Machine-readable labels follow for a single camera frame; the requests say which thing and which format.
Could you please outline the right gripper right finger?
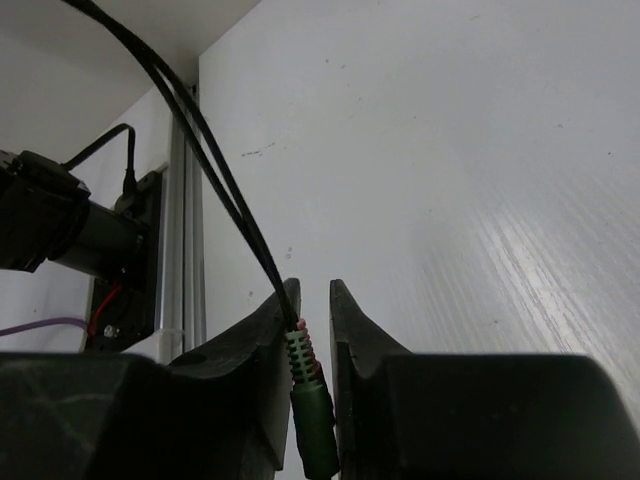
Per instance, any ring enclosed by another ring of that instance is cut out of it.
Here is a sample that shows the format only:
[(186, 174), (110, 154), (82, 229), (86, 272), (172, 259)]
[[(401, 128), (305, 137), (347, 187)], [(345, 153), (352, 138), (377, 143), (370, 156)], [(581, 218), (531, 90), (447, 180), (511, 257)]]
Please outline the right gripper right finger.
[(413, 479), (415, 399), (402, 370), (413, 355), (341, 279), (330, 282), (329, 306), (340, 477)]

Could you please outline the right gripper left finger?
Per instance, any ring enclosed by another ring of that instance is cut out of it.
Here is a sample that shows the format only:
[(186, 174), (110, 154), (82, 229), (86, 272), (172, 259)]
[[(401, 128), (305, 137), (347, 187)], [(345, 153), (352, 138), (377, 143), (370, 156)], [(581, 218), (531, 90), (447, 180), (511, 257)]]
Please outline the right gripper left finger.
[(271, 295), (169, 364), (185, 469), (282, 469), (292, 387), (285, 331)]

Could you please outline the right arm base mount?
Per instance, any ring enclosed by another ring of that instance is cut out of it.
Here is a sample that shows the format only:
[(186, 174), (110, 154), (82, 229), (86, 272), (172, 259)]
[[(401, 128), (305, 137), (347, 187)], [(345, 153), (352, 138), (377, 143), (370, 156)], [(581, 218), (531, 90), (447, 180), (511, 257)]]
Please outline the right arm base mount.
[(136, 242), (108, 255), (108, 276), (93, 280), (86, 352), (122, 352), (155, 330), (162, 195), (163, 174), (150, 172), (137, 181), (133, 197), (119, 197), (112, 208), (134, 229)]

